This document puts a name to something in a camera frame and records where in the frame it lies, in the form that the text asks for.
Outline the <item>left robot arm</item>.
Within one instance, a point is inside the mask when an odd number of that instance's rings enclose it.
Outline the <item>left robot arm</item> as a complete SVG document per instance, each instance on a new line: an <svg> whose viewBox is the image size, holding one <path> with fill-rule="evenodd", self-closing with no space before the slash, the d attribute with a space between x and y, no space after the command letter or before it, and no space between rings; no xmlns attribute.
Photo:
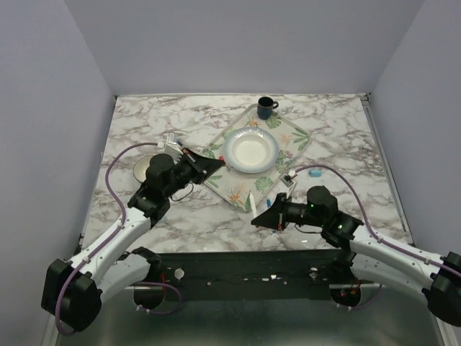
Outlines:
<svg viewBox="0 0 461 346"><path fill-rule="evenodd" d="M54 316L60 334L85 330L102 304L124 288L158 280L160 268L153 252L136 249L125 259L122 254L165 216L176 192L202 184L224 166L222 159L200 156L187 147L177 160L165 153L151 157L138 190L128 204L118 204L119 218L86 249L48 267L41 307Z"/></svg>

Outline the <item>white blue acrylic marker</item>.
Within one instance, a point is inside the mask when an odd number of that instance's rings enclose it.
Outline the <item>white blue acrylic marker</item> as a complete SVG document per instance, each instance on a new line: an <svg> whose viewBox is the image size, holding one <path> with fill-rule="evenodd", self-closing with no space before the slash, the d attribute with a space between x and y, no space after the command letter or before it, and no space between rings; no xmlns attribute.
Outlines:
<svg viewBox="0 0 461 346"><path fill-rule="evenodd" d="M270 210L272 208L272 202L269 198L267 198L266 204L267 204L267 210ZM270 212L269 216L270 216L270 227L269 228L272 230L273 234L276 234L278 232L278 219L273 212Z"/></svg>

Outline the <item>white red acrylic marker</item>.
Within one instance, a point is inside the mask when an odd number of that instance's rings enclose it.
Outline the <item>white red acrylic marker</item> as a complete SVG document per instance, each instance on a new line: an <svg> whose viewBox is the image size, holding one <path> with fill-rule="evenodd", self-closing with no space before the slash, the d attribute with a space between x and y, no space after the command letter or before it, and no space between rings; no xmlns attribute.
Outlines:
<svg viewBox="0 0 461 346"><path fill-rule="evenodd" d="M253 215L253 218L257 217L257 209L256 209L256 203L255 203L255 200L254 200L254 196L252 194L252 192L249 193L249 202L250 202L250 206L251 206L251 212L252 212L252 215Z"/></svg>

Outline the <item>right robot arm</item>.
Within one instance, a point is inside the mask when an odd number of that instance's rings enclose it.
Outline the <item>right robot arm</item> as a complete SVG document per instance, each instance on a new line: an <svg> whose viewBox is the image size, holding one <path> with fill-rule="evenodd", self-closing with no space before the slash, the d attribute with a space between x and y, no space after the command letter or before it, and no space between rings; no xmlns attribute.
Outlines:
<svg viewBox="0 0 461 346"><path fill-rule="evenodd" d="M331 265L333 277L342 283L353 277L383 284L424 303L442 321L460 325L460 255L427 252L374 232L364 220L339 210L337 199L324 186L307 191L306 203L294 203L285 192L255 217L257 227L284 230L288 224L321 228L328 244L348 257Z"/></svg>

